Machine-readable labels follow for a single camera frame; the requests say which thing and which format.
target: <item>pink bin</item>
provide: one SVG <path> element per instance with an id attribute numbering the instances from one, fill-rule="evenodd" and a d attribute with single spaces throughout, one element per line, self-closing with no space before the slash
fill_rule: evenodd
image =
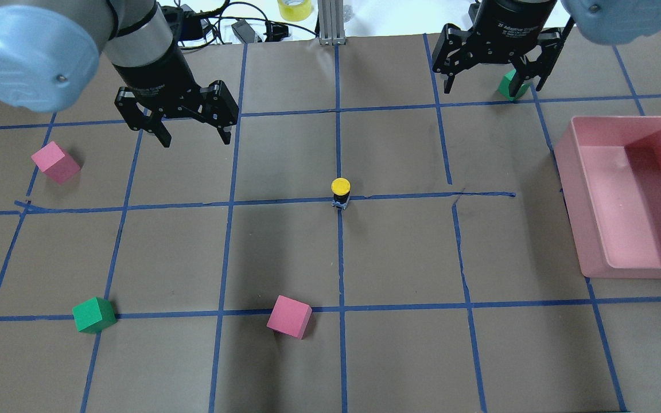
<path id="1" fill-rule="evenodd" d="M 583 275 L 661 279 L 661 116 L 577 116 L 555 157 Z"/>

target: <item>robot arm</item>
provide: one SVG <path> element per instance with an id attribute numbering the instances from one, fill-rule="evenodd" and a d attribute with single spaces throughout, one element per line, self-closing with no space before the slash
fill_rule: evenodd
<path id="1" fill-rule="evenodd" d="M 473 26 L 462 31 L 446 24 L 433 50 L 433 70 L 448 75 L 450 92 L 456 75 L 479 63 L 511 63 L 516 75 L 509 86 L 514 97 L 525 81 L 537 76 L 537 91 L 553 72 L 567 35 L 580 32 L 597 44 L 625 44 L 661 30 L 661 2 L 653 0 L 562 0 L 571 18 L 564 29 L 543 30 L 557 0 L 482 0 L 473 3 Z M 539 46 L 539 57 L 527 53 Z"/>
<path id="2" fill-rule="evenodd" d="M 193 118 L 229 144 L 236 101 L 223 81 L 195 83 L 177 44 L 186 15 L 165 10 L 172 24 L 155 0 L 0 0 L 0 100 L 35 112 L 70 107 L 103 51 L 127 85 L 115 104 L 130 128 L 167 148 L 163 118 Z"/>

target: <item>pink cube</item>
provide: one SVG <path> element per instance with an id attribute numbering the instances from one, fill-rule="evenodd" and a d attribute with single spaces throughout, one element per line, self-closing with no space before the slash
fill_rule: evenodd
<path id="1" fill-rule="evenodd" d="M 32 155 L 37 167 L 58 184 L 75 175 L 81 167 L 68 152 L 63 151 L 55 142 L 50 142 Z"/>
<path id="2" fill-rule="evenodd" d="M 575 117 L 555 157 L 583 275 L 661 279 L 661 116 Z"/>
<path id="3" fill-rule="evenodd" d="M 280 295 L 275 303 L 275 308 L 272 309 L 267 327 L 276 332 L 302 339 L 312 312 L 313 309 L 308 304 Z"/>

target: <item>tape roll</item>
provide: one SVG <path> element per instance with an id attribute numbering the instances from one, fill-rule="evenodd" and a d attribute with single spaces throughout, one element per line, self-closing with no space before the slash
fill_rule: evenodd
<path id="1" fill-rule="evenodd" d="M 286 21 L 301 21 L 308 18 L 313 11 L 310 0 L 277 0 L 280 15 Z"/>

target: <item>green cube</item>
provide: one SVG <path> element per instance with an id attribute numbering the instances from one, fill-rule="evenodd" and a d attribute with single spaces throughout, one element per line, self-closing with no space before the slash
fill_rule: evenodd
<path id="1" fill-rule="evenodd" d="M 519 87 L 519 92 L 517 92 L 514 97 L 509 96 L 509 84 L 511 84 L 512 79 L 514 79 L 515 73 L 516 73 L 516 69 L 507 73 L 506 75 L 504 75 L 503 78 L 501 78 L 501 83 L 499 83 L 499 93 L 503 94 L 506 99 L 509 99 L 512 102 L 521 98 L 522 95 L 524 95 L 527 92 L 527 89 L 530 88 L 530 84 L 528 82 L 524 82 L 522 86 Z"/>
<path id="2" fill-rule="evenodd" d="M 114 308 L 103 298 L 94 297 L 73 307 L 73 318 L 79 332 L 96 334 L 116 323 Z"/>

